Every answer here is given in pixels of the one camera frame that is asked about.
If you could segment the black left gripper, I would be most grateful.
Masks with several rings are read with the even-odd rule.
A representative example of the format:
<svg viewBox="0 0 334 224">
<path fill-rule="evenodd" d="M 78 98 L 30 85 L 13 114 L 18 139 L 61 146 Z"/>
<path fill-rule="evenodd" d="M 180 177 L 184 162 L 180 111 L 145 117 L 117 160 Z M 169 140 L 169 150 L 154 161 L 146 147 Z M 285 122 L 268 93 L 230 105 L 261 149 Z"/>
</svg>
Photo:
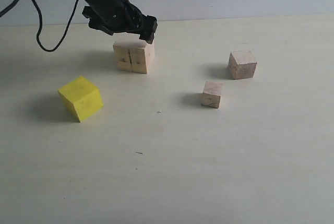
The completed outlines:
<svg viewBox="0 0 334 224">
<path fill-rule="evenodd" d="M 154 16 L 144 16 L 129 0 L 85 0 L 83 16 L 89 19 L 91 29 L 109 35 L 115 33 L 139 33 L 139 39 L 152 44 L 158 23 Z"/>
</svg>

